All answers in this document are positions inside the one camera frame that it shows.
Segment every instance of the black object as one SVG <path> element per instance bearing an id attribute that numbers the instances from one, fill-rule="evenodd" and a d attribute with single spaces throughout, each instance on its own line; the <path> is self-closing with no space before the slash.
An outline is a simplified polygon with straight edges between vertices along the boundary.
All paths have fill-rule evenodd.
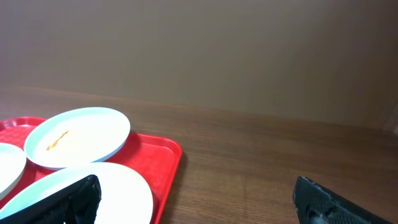
<path id="1" fill-rule="evenodd" d="M 390 224 L 306 177 L 298 177 L 293 202 L 300 224 Z"/>
<path id="2" fill-rule="evenodd" d="M 89 175 L 0 220 L 0 224 L 94 224 L 100 200 L 100 182 Z"/>

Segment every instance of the wood grain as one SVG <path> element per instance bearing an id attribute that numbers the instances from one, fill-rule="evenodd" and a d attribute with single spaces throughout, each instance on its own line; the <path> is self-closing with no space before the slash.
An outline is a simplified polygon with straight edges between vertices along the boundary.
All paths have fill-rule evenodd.
<path id="1" fill-rule="evenodd" d="M 398 223 L 398 139 L 372 129 L 83 93 L 0 88 L 0 119 L 107 106 L 133 130 L 178 141 L 184 155 L 162 223 L 298 223 L 292 192 L 306 175 Z"/>

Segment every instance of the white plate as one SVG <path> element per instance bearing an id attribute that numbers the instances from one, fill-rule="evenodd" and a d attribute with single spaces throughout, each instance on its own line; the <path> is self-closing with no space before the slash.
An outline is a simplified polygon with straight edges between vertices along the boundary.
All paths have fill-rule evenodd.
<path id="1" fill-rule="evenodd" d="M 12 144 L 0 143 L 0 200 L 17 184 L 24 173 L 24 151 Z"/>
<path id="2" fill-rule="evenodd" d="M 102 192 L 96 224 L 150 222 L 153 199 L 147 182 L 136 171 L 110 162 L 69 167 L 38 180 L 0 210 L 0 219 L 27 208 L 90 174 L 98 177 Z"/>
<path id="3" fill-rule="evenodd" d="M 24 150 L 32 162 L 58 170 L 105 161 L 119 151 L 129 133 L 124 114 L 109 108 L 81 108 L 44 121 L 29 134 Z"/>

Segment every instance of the wall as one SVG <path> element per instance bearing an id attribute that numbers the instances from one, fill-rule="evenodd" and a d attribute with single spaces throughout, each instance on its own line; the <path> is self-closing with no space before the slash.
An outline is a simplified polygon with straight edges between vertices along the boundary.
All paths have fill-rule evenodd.
<path id="1" fill-rule="evenodd" d="M 1 83 L 383 128 L 398 102 L 396 12 L 391 0 L 1 1 Z"/>

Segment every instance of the tray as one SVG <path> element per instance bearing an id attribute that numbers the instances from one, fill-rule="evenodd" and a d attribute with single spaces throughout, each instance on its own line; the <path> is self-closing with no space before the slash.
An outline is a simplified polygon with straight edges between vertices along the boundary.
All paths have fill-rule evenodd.
<path id="1" fill-rule="evenodd" d="M 43 118 L 34 117 L 0 121 L 0 142 L 23 149 L 29 133 L 44 121 Z M 151 224 L 158 224 L 160 221 L 181 155 L 181 147 L 171 139 L 130 132 L 120 151 L 107 160 L 128 166 L 145 178 L 154 196 Z M 31 183 L 53 172 L 27 160 L 21 180 L 6 197 L 0 200 L 0 209 Z"/>

